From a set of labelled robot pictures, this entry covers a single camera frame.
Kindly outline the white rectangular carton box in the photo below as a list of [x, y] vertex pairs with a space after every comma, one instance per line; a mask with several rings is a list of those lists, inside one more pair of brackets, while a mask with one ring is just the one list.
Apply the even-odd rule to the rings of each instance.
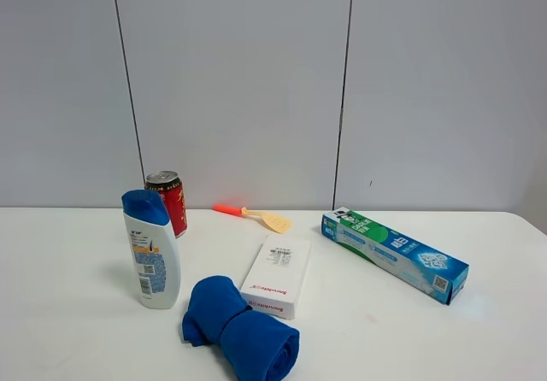
[[310, 252], [308, 240], [268, 235], [240, 287], [241, 296], [257, 311], [294, 319]]

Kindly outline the blue green toothpaste box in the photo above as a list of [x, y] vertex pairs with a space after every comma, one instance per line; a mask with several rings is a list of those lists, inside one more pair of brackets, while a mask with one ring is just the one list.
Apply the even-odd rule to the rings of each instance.
[[467, 263], [344, 207], [323, 214], [321, 232], [444, 305], [468, 277]]

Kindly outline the red beverage can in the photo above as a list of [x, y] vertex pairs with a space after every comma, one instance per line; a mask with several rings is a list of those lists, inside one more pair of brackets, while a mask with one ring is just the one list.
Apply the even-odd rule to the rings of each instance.
[[145, 188], [157, 191], [168, 211], [174, 235], [180, 237], [187, 230], [183, 184], [175, 171], [158, 171], [145, 178]]

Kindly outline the white blue shampoo bottle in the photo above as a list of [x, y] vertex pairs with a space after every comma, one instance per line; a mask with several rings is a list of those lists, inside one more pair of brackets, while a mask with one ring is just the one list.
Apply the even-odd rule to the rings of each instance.
[[129, 190], [121, 201], [140, 301], [150, 309], [170, 309], [179, 297], [181, 271], [168, 211], [152, 190]]

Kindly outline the rolled blue towel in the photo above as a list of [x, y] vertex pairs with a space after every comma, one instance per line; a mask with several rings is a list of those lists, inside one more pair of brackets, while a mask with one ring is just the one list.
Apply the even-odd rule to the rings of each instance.
[[300, 332], [255, 310], [221, 275], [193, 287], [181, 332], [193, 347], [220, 347], [239, 380], [281, 380], [299, 353]]

